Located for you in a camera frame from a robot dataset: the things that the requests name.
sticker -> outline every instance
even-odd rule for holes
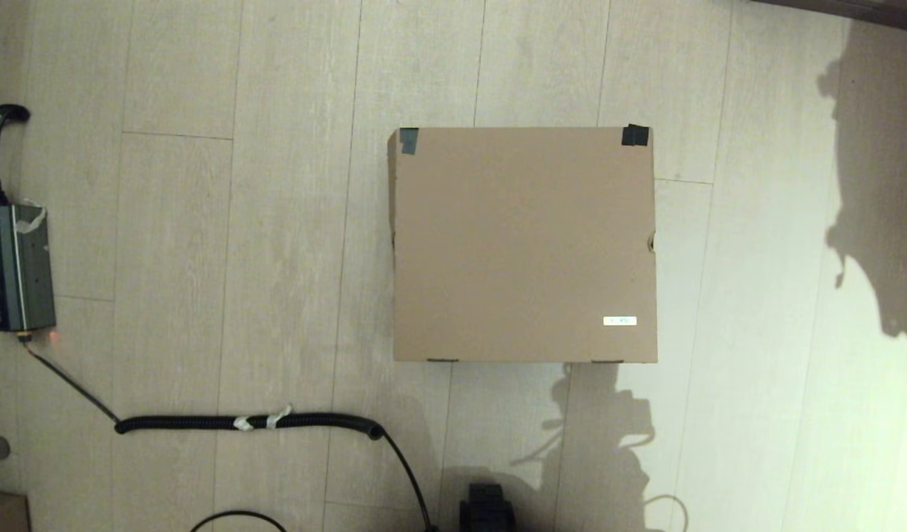
[[[636,316],[605,316],[605,327],[622,326],[622,324],[636,324]]]

cardboard box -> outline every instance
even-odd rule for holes
[[[0,492],[0,532],[30,532],[27,498]]]
[[[395,359],[656,361],[647,128],[401,129]]]

gray tape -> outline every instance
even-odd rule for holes
[[[414,155],[417,152],[417,128],[401,128],[400,143],[402,154]]]

